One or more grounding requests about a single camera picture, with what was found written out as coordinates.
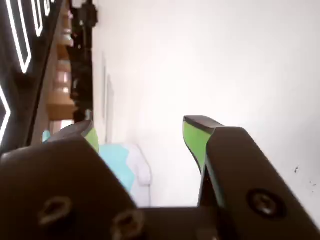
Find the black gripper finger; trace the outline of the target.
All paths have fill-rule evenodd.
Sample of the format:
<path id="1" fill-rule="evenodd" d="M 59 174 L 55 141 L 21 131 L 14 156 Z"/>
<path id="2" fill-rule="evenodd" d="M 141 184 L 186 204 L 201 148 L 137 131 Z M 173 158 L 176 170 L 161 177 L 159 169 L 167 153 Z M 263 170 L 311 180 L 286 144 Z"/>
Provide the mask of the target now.
<path id="1" fill-rule="evenodd" d="M 1 239 L 135 240 L 142 233 L 142 213 L 78 127 L 1 157 Z"/>
<path id="2" fill-rule="evenodd" d="M 201 174 L 198 205 L 216 208 L 218 239 L 319 239 L 319 229 L 244 128 L 186 115 L 183 140 Z"/>

